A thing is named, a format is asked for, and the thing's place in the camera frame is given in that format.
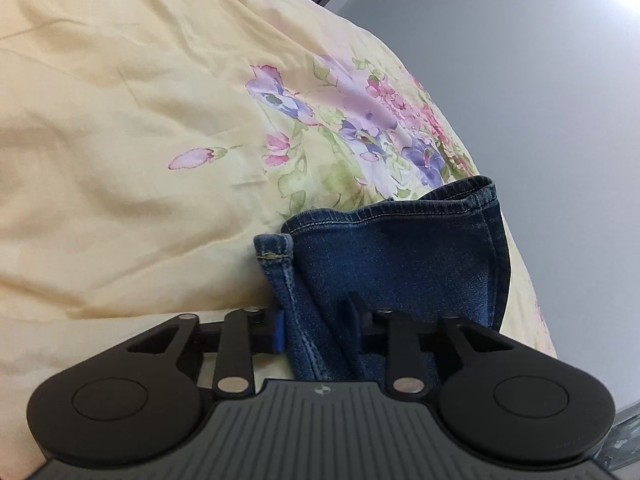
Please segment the blue denim jeans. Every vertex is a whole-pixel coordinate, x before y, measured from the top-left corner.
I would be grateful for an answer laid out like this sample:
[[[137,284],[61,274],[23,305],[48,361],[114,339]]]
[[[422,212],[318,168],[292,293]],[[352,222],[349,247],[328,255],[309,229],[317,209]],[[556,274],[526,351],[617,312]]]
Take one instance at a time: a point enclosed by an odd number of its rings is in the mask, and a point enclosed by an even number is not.
[[[357,210],[301,212],[254,239],[256,258],[284,311],[293,374],[306,382],[384,377],[358,347],[356,292],[373,310],[433,323],[443,314],[498,330],[511,265],[494,182],[476,176],[418,200]]]

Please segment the yellow floral bed quilt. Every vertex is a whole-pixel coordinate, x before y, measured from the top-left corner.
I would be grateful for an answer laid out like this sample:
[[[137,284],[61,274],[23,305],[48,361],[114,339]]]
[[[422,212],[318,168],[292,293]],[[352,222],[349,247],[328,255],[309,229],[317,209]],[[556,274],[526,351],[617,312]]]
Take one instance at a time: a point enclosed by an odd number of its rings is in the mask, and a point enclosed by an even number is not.
[[[1,474],[53,374],[268,304],[253,240],[476,174],[381,40],[309,0],[1,0]]]

